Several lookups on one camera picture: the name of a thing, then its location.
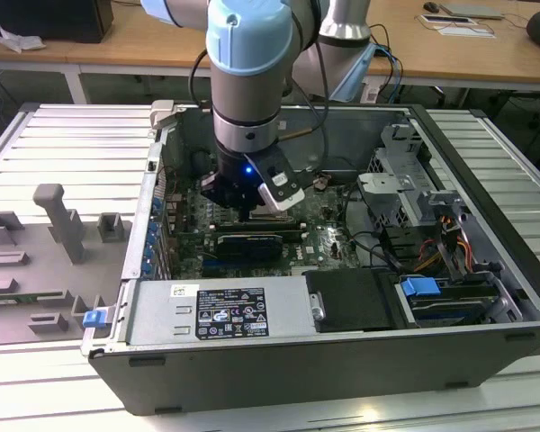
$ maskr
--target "blue tab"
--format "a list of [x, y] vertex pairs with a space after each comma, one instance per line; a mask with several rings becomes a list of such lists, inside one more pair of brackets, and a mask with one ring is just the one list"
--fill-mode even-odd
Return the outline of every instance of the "blue tab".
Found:
[[153, 255], [154, 249], [152, 249], [152, 246], [146, 245], [146, 247], [144, 247], [144, 253], [142, 254], [142, 257], [146, 259], [151, 259]]
[[85, 329], [102, 329], [106, 327], [106, 310], [89, 310], [84, 314], [82, 325]]
[[146, 243], [148, 245], [154, 246], [156, 244], [156, 236], [154, 234], [149, 233], [146, 236]]
[[152, 264], [151, 263], [142, 263], [140, 266], [143, 273], [149, 274], [152, 272]]
[[433, 277], [409, 277], [400, 284], [407, 297], [411, 295], [440, 295], [440, 287]]
[[150, 232], [156, 232], [156, 231], [158, 231], [158, 224], [155, 223], [155, 222], [150, 222], [150, 223], [148, 224], [148, 231], [150, 231]]

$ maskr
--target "paper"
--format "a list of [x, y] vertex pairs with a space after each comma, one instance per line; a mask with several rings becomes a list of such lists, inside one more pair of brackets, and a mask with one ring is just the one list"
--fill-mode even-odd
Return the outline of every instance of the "paper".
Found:
[[435, 27], [438, 32], [444, 36], [466, 36], [471, 38], [495, 38], [492, 32], [488, 29], [476, 29], [461, 26], [448, 26], [444, 28]]
[[22, 50], [41, 50], [46, 48], [46, 45], [42, 43], [42, 39], [38, 36], [18, 36], [17, 34], [10, 33], [0, 27], [0, 43], [8, 47], [12, 51], [16, 51], [18, 54], [22, 53]]

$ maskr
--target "floor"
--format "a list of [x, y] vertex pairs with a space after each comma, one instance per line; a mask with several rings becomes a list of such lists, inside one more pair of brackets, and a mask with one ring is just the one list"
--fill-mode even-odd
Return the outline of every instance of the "floor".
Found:
[[[89, 74], [84, 76], [84, 83], [93, 104], [149, 104], [157, 99], [188, 99], [186, 79], [183, 77], [150, 76], [145, 79], [149, 82], [150, 94], [145, 94], [144, 85], [134, 76]], [[18, 104], [71, 104], [65, 79], [60, 74], [4, 71], [0, 72], [0, 81]], [[208, 97], [208, 78], [196, 78], [195, 88], [198, 97]], [[391, 90], [387, 89], [379, 100], [383, 102]], [[464, 107], [481, 109], [491, 115], [496, 109], [496, 105], [491, 102], [491, 96], [495, 94], [493, 90], [472, 90]], [[446, 108], [450, 107], [450, 100], [453, 101], [456, 95], [456, 89], [446, 89]], [[436, 108], [438, 96], [427, 87], [407, 86], [403, 90], [401, 101]], [[0, 134], [16, 111], [17, 106], [0, 89]], [[512, 98], [503, 106], [494, 122], [540, 168], [540, 127], [528, 127], [538, 112], [538, 101]]]

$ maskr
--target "computer case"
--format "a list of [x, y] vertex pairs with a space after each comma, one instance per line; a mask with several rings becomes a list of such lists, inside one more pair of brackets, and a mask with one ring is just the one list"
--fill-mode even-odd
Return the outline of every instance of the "computer case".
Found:
[[110, 0], [0, 0], [0, 25], [22, 36], [98, 43], [112, 21]]

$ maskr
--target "blue plastic latch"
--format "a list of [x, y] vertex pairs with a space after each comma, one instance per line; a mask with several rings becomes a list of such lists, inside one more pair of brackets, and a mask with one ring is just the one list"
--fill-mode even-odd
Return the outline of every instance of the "blue plastic latch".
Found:
[[375, 51], [376, 45], [369, 43], [338, 87], [330, 94], [331, 101], [348, 102], [356, 96]]
[[152, 234], [152, 233], [149, 233], [146, 236], [146, 243], [147, 243], [147, 245], [154, 246], [156, 244], [156, 236], [154, 234]]
[[142, 263], [140, 268], [142, 269], [142, 273], [149, 274], [150, 272], [152, 272], [152, 264], [151, 263]]
[[153, 233], [155, 233], [156, 231], [158, 231], [158, 224], [155, 223], [155, 222], [150, 222], [150, 223], [148, 224], [148, 231], [153, 232]]
[[411, 295], [440, 295], [440, 287], [432, 277], [409, 277], [400, 284], [407, 297]]
[[82, 326], [85, 329], [101, 329], [106, 327], [106, 310], [89, 310], [84, 314]]
[[154, 249], [152, 249], [152, 246], [147, 245], [146, 247], [144, 247], [144, 252], [142, 253], [142, 257], [146, 259], [151, 259], [153, 255], [154, 255]]

